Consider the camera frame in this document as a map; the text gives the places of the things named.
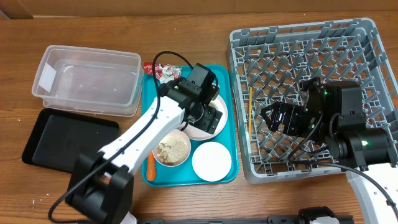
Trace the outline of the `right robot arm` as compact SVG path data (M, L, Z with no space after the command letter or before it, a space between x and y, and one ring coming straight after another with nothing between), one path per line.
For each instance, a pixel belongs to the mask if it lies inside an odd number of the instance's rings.
M352 81L300 81L303 106L275 102L261 110L270 131L280 127L302 141L286 158L291 164L323 166L294 159L307 141L314 141L337 159L333 167L346 173L366 223L397 223L397 151L384 128L367 128L362 89Z

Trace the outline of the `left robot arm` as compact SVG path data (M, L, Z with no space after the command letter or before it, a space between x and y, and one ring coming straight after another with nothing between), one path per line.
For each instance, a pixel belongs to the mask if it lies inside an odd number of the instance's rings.
M187 77L156 83L150 108L124 134L96 153L80 155L68 190L50 207L51 222L61 222L53 213L66 202L85 216L74 223L122 223L129 215L136 171L169 132L188 123L214 133L221 112L209 103L220 90L218 78L200 63L190 70Z

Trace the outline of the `bowl with food scraps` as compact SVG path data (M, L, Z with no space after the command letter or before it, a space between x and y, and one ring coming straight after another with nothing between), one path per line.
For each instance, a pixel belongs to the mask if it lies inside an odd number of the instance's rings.
M184 132L174 129L160 141L152 152L155 160L161 165L176 167L188 159L191 153L191 142Z

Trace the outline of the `large pink plate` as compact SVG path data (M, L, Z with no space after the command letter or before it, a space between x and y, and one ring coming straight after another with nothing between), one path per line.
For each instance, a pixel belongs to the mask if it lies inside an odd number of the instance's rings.
M217 136L225 127L226 122L228 120L228 110L226 107L226 103L222 99L222 97L217 96L217 98L213 101L210 102L210 106L214 107L218 111L222 112L220 121L215 129L215 132L213 134L206 133L196 127L193 127L191 125L188 125L183 132L192 140L197 140L197 141L204 141L211 139L215 136Z

